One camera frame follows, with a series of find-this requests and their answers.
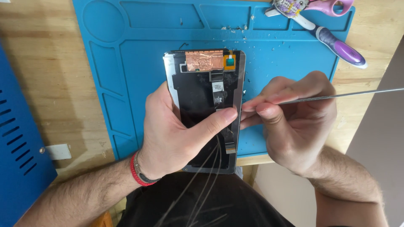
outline blue silicone mat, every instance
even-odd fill
[[[243,101],[257,96],[276,76],[299,80],[310,71],[320,70],[332,80],[338,62],[325,45],[293,20],[281,15],[266,17],[264,11],[271,6],[268,2],[73,3],[116,159],[141,147],[145,100],[166,79],[162,60],[166,51],[181,46],[181,50],[226,47],[244,51]],[[345,40],[354,12],[352,7],[341,17],[319,11],[301,14]],[[262,126],[240,132],[238,157],[266,153]]]

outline phone screen assembly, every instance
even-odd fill
[[[200,169],[199,172],[234,173],[245,53],[228,49],[174,50],[166,52],[163,59],[168,89],[179,110],[180,120],[187,128],[215,111],[227,107],[238,111],[236,120],[213,137],[183,171],[197,172]]]

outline black shirt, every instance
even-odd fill
[[[210,178],[209,174],[197,174],[161,222],[194,175],[176,172],[164,176],[154,185],[136,189],[127,196],[126,210],[117,227],[293,227],[265,198],[235,174],[218,175],[207,197],[216,174]]]

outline pink scissors handle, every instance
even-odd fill
[[[343,3],[343,9],[341,13],[335,13],[334,12],[334,5],[336,2],[342,2]],[[321,0],[313,0],[310,1],[308,6],[305,8],[305,10],[313,9],[313,10],[318,10],[321,11],[328,16],[332,17],[340,17],[348,12],[348,10],[351,8],[352,4],[354,3],[354,0],[326,0],[326,1],[321,1]]]

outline red bracelet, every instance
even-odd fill
[[[135,160],[135,155],[136,155],[136,154],[134,154],[134,155],[132,156],[132,159],[130,160],[130,171],[132,172],[133,178],[135,179],[135,181],[136,181],[138,184],[140,184],[140,185],[142,185],[142,186],[149,186],[149,185],[154,184],[155,182],[153,182],[153,183],[145,183],[145,182],[143,182],[143,181],[137,176],[136,170],[135,170],[135,166],[134,166],[134,164],[133,164],[133,161]]]

